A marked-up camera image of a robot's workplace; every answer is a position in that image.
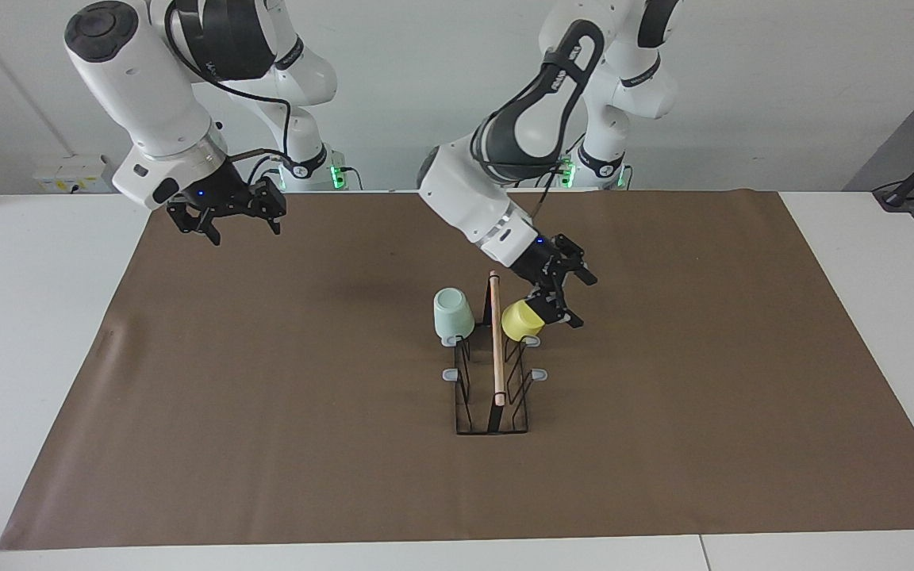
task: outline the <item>robotic arm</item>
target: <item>robotic arm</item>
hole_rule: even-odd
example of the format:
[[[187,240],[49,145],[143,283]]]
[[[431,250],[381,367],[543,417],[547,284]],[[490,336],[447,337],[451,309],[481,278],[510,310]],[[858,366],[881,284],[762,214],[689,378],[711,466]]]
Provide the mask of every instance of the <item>robotic arm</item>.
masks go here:
[[[613,176],[616,161],[623,159],[627,126],[616,122],[623,111],[613,104],[650,115],[667,112],[674,101],[674,83],[667,76],[653,81],[659,67],[651,62],[660,61],[652,50],[670,32],[676,4],[678,0],[556,4],[540,34],[544,58],[538,75],[473,133],[434,149],[418,174],[418,192],[443,220],[531,282],[525,302],[545,323],[580,328],[583,321],[566,306],[563,286],[570,274],[588,286],[597,278],[584,263],[583,249],[562,234],[541,234],[500,185],[562,172],[566,123],[581,97],[589,110],[588,133],[593,129],[594,134],[574,154],[584,156],[587,146],[589,158],[613,164],[611,171],[602,165],[595,173]],[[609,90],[616,73],[645,64],[641,75],[617,79]],[[591,87],[595,75],[605,82]],[[591,165],[590,159],[584,163]]]
[[[336,76],[301,42],[282,1],[98,2],[70,19],[65,41],[91,93],[132,138],[113,184],[148,209],[167,205],[182,232],[219,243],[213,218],[246,214],[279,232],[286,213],[269,178],[250,184],[236,172],[192,81],[252,98],[249,105],[275,131],[283,181],[340,185],[329,169],[340,153],[323,145],[312,115],[290,105],[330,101]]]

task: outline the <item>green indicator light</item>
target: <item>green indicator light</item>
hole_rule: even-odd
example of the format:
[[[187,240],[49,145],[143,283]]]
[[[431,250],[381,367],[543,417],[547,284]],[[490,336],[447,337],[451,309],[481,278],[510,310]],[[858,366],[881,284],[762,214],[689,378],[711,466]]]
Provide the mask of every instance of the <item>green indicator light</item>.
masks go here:
[[[337,165],[330,166],[330,177],[333,178],[333,187],[340,189],[344,188],[344,173],[341,172],[340,167]]]
[[[573,159],[569,156],[563,156],[563,188],[572,188],[574,185],[574,175],[577,174],[577,166],[574,165]]]

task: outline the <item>mint green cup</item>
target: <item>mint green cup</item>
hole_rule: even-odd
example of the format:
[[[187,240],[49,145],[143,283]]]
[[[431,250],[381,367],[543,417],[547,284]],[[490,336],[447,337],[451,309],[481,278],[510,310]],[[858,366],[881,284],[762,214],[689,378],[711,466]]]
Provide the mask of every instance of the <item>mint green cup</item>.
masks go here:
[[[474,316],[464,292],[456,288],[440,289],[432,300],[432,318],[436,322],[436,335],[443,343],[451,337],[467,337],[474,330]]]

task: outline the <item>wooden handle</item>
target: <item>wooden handle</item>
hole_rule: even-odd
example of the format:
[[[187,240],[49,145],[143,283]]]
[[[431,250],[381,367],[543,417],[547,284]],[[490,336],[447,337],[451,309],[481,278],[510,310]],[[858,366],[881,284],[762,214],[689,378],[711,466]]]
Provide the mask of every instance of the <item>wooden handle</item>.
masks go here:
[[[492,271],[489,274],[490,305],[493,306],[493,379],[496,381],[497,406],[507,405],[507,389],[505,389],[505,374],[503,373],[503,324],[500,312],[500,274]]]

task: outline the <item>white tabletop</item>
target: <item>white tabletop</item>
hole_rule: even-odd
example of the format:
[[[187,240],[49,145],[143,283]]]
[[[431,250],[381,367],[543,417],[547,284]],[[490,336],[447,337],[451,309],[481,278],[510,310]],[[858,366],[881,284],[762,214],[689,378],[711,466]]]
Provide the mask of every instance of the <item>white tabletop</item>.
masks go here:
[[[914,423],[914,221],[884,213],[870,195],[783,198]],[[0,534],[145,221],[121,196],[0,197]],[[914,568],[914,531],[0,553],[0,569],[485,565],[901,570]]]

